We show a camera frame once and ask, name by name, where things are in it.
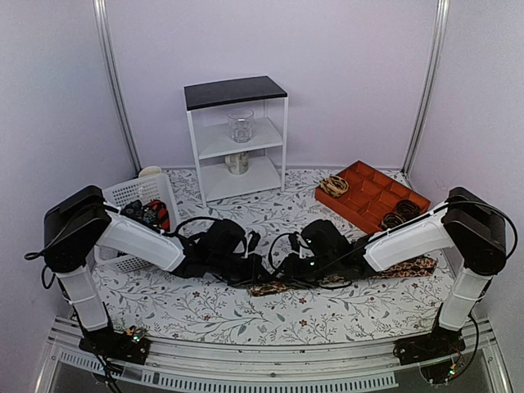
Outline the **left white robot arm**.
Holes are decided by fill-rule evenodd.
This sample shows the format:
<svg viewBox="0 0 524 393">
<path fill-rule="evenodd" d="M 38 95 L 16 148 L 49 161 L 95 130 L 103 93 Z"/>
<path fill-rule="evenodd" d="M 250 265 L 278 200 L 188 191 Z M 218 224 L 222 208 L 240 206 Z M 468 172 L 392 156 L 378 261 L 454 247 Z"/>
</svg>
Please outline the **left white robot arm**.
<svg viewBox="0 0 524 393">
<path fill-rule="evenodd" d="M 110 206 L 96 186 L 76 192 L 44 216 L 44 247 L 25 254 L 43 258 L 58 278 L 66 299 L 78 315 L 89 340 L 104 355 L 115 355 L 121 337 L 110 327 L 110 317 L 97 293 L 86 258 L 95 246 L 105 246 L 138 257 L 180 278 L 212 274 L 229 286 L 268 279 L 262 258 L 255 253 L 260 236 L 247 233 L 229 219 L 209 218 L 204 232 L 185 237 L 154 227 L 125 210 Z"/>
</svg>

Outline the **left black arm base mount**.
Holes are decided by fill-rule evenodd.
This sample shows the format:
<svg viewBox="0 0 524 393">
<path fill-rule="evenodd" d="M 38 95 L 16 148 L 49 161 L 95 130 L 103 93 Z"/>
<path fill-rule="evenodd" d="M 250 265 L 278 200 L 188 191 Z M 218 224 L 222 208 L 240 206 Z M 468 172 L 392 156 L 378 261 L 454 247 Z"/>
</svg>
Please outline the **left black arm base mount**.
<svg viewBox="0 0 524 393">
<path fill-rule="evenodd" d="M 149 354 L 151 341 L 147 331 L 132 325 L 124 332 L 117 332 L 112 325 L 96 331 L 80 326 L 82 338 L 79 348 L 103 359 L 115 359 L 131 364 L 144 365 Z"/>
</svg>

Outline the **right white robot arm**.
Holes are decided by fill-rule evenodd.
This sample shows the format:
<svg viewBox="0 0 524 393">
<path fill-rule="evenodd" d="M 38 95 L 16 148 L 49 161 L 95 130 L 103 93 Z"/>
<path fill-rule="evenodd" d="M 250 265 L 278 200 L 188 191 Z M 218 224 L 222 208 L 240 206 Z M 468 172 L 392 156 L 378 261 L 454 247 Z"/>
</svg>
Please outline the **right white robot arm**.
<svg viewBox="0 0 524 393">
<path fill-rule="evenodd" d="M 427 354 L 440 357 L 454 345 L 454 332 L 462 329 L 492 278 L 517 249 L 506 241 L 506 230 L 515 227 L 503 211 L 455 187 L 433 210 L 355 242 L 343 237 L 331 221 L 316 220 L 297 237 L 296 254 L 271 267 L 276 277 L 314 285 L 332 275 L 353 282 L 433 251 L 456 249 L 463 266 L 437 313 L 436 329 L 423 340 Z"/>
</svg>

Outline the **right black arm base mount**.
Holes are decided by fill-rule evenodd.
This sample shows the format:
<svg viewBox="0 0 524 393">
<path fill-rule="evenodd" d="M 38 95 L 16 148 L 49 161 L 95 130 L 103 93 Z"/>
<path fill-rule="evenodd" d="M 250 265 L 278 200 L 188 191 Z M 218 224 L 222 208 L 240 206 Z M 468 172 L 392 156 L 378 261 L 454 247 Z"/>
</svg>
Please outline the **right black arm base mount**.
<svg viewBox="0 0 524 393">
<path fill-rule="evenodd" d="M 462 376 L 475 359 L 480 341 L 476 331 L 475 344 L 469 360 L 463 351 L 466 350 L 462 331 L 447 331 L 436 328 L 420 336 L 399 339 L 394 344 L 393 355 L 401 365 L 419 364 L 449 356 L 446 361 L 428 364 L 420 368 L 423 379 L 433 386 L 447 385 Z"/>
</svg>

